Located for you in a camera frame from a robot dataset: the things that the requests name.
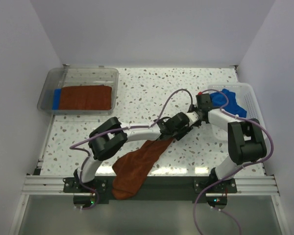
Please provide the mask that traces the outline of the brown towel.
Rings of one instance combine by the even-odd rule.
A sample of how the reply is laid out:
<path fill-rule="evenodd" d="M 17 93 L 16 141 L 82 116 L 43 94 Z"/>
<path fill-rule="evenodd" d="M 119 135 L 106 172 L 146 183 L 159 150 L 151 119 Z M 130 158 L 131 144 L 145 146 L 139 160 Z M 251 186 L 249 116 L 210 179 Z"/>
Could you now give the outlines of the brown towel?
<path fill-rule="evenodd" d="M 155 162 L 167 150 L 173 138 L 165 141 L 146 141 L 139 149 L 119 158 L 112 166 L 116 174 L 112 194 L 117 200 L 135 196 Z"/>
<path fill-rule="evenodd" d="M 107 111 L 112 107 L 112 88 L 109 86 L 69 86 L 60 91 L 59 110 Z"/>

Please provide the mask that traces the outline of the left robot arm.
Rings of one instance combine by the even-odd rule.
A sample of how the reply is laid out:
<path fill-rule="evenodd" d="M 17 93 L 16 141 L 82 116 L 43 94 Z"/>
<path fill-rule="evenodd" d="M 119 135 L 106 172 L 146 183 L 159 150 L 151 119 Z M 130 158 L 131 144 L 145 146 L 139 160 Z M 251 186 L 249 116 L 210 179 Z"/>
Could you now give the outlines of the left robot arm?
<path fill-rule="evenodd" d="M 184 137 L 199 120 L 194 112 L 180 112 L 150 124 L 123 123 L 112 117 L 95 129 L 84 141 L 70 147 L 87 154 L 81 167 L 74 172 L 75 187 L 81 192 L 91 189 L 95 173 L 103 161 L 112 158 L 125 143 L 148 141 L 164 143 Z"/>

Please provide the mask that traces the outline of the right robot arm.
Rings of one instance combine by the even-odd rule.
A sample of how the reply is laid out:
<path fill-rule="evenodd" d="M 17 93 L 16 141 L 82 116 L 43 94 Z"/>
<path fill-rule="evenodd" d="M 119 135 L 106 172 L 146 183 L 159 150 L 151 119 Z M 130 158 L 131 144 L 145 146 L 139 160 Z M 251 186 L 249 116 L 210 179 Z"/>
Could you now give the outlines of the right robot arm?
<path fill-rule="evenodd" d="M 215 125 L 227 132 L 228 156 L 209 174 L 208 181 L 202 184 L 214 192 L 220 192 L 226 186 L 226 180 L 240 171 L 244 164 L 255 163 L 267 155 L 263 128 L 257 119 L 247 119 L 227 112 L 224 107 L 213 105 L 211 96 L 199 92 L 196 95 L 197 108 L 202 115 L 201 121 Z"/>

